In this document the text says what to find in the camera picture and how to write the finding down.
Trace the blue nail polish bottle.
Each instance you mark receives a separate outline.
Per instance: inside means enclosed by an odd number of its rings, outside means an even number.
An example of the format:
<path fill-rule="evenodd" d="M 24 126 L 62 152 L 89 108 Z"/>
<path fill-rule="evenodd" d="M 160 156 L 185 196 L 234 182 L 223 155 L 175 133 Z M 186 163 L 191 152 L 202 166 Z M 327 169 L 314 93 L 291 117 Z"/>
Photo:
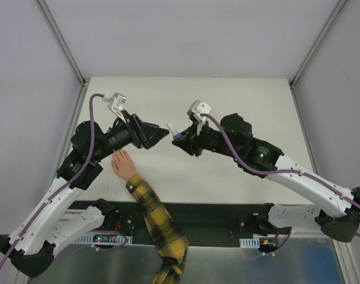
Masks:
<path fill-rule="evenodd" d="M 180 138 L 182 138 L 182 134 L 181 133 L 177 133 L 177 134 L 175 134 L 175 135 L 173 135 L 173 139 L 174 140 L 177 140 L 177 139 L 180 139 Z"/>

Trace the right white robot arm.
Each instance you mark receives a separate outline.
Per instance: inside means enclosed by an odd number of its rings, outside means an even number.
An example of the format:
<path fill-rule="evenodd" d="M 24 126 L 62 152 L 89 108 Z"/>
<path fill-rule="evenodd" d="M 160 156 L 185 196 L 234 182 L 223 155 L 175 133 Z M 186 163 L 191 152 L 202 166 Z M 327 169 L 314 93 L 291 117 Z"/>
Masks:
<path fill-rule="evenodd" d="M 195 157 L 204 150 L 229 156 L 244 172 L 285 186 L 310 201 L 308 205 L 264 204 L 245 223 L 248 230 L 267 235 L 282 228 L 311 228 L 344 243 L 358 234 L 360 187 L 338 186 L 308 171 L 273 144 L 255 138 L 251 124 L 237 113 L 216 122 L 216 130 L 208 124 L 214 120 L 201 114 L 182 132 L 168 124 L 172 144 Z"/>

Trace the yellow plaid sleeve forearm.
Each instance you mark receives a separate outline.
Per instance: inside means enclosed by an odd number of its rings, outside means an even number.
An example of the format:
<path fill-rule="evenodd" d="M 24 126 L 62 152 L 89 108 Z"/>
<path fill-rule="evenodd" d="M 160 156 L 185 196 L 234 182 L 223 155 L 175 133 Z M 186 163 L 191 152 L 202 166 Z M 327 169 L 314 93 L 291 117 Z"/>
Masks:
<path fill-rule="evenodd" d="M 128 180 L 126 189 L 136 200 L 162 265 L 153 283 L 179 283 L 185 272 L 189 242 L 151 186 L 139 175 Z"/>

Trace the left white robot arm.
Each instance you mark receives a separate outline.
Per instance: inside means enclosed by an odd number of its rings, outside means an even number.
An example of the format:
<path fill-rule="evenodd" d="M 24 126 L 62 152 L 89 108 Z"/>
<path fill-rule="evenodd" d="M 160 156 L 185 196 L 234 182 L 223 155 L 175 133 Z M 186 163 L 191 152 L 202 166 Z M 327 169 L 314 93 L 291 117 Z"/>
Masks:
<path fill-rule="evenodd" d="M 68 225 L 57 222 L 102 172 L 102 159 L 132 144 L 151 149 L 169 134 L 167 129 L 142 121 L 127 111 L 117 117 L 107 132 L 90 119 L 80 123 L 71 138 L 72 151 L 56 172 L 46 194 L 27 219 L 12 233 L 0 234 L 0 252 L 22 274 L 34 279 L 42 275 L 69 244 L 96 228 L 115 225 L 114 207 L 98 199 Z"/>

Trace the mannequin hand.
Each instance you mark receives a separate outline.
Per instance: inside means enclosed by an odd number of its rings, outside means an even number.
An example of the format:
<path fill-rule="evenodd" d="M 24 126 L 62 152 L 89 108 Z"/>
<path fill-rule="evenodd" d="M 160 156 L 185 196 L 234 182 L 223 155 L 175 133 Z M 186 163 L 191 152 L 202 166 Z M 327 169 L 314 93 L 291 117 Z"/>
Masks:
<path fill-rule="evenodd" d="M 118 150 L 112 155 L 112 168 L 115 174 L 126 182 L 137 175 L 135 164 L 125 150 Z"/>

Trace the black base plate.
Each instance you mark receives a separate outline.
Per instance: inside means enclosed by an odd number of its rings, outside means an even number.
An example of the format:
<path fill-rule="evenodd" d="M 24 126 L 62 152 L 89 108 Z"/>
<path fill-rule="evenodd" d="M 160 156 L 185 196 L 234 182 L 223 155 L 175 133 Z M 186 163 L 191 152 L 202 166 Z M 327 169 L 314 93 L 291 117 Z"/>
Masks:
<path fill-rule="evenodd" d="M 97 229 L 116 231 L 132 238 L 133 244 L 151 245 L 143 214 L 136 202 L 112 202 L 115 212 Z M 245 238 L 273 237 L 297 232 L 300 225 L 285 221 L 272 225 L 269 204 L 176 204 L 166 209 L 188 237 L 193 247 L 239 247 Z"/>

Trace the left aluminium frame post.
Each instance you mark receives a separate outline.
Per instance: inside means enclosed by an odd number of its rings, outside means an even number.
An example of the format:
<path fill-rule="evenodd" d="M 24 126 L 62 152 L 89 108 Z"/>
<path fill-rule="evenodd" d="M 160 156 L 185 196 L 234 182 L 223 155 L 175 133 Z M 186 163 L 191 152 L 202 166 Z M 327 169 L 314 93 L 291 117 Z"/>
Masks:
<path fill-rule="evenodd" d="M 86 86 L 88 80 L 82 74 L 47 2 L 45 0 L 35 0 L 34 2 L 37 5 L 37 8 L 40 10 L 72 73 L 75 75 L 76 80 L 80 83 L 81 86 Z"/>

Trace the aluminium frame post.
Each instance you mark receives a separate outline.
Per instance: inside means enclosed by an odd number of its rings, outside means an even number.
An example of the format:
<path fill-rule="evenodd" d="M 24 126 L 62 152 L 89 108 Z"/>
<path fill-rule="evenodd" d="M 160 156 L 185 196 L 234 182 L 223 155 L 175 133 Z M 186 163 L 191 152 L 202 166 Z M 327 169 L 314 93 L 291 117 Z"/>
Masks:
<path fill-rule="evenodd" d="M 35 0 L 34 2 L 37 5 L 37 8 L 40 10 L 72 73 L 75 75 L 76 80 L 80 83 L 81 86 L 86 86 L 88 80 L 82 74 L 47 2 L 45 0 Z"/>
<path fill-rule="evenodd" d="M 295 87 L 297 86 L 297 83 L 300 81 L 301 77 L 303 76 L 306 69 L 310 65 L 314 56 L 317 54 L 318 50 L 321 48 L 323 42 L 325 41 L 326 37 L 329 35 L 331 29 L 333 28 L 334 24 L 338 20 L 342 11 L 345 9 L 345 6 L 348 4 L 348 2 L 349 2 L 348 0 L 336 1 L 333 9 L 329 13 L 329 15 L 326 18 L 325 22 L 323 23 L 321 29 L 319 30 L 315 39 L 313 40 L 310 48 L 308 49 L 305 57 L 303 58 L 301 64 L 299 65 L 295 75 L 289 81 L 289 86 L 292 91 L 295 89 Z"/>

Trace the right aluminium frame post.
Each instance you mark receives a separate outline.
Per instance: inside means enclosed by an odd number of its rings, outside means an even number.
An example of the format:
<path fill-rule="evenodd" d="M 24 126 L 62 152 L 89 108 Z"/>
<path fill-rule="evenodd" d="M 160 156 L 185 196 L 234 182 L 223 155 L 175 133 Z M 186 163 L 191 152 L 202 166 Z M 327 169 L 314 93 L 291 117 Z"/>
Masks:
<path fill-rule="evenodd" d="M 338 20 L 342 11 L 345 9 L 345 6 L 348 4 L 348 2 L 349 2 L 348 0 L 336 1 L 333 9 L 329 13 L 329 15 L 326 18 L 325 22 L 323 23 L 321 29 L 319 30 L 315 39 L 313 40 L 310 48 L 308 49 L 305 57 L 303 58 L 301 64 L 299 65 L 295 75 L 289 81 L 289 86 L 292 91 L 295 89 L 295 87 L 297 86 L 297 83 L 300 81 L 301 77 L 303 76 L 306 69 L 310 65 L 314 56 L 317 54 L 318 50 L 321 48 L 323 42 L 325 41 L 326 37 L 329 35 L 331 29 L 333 28 L 334 24 Z"/>

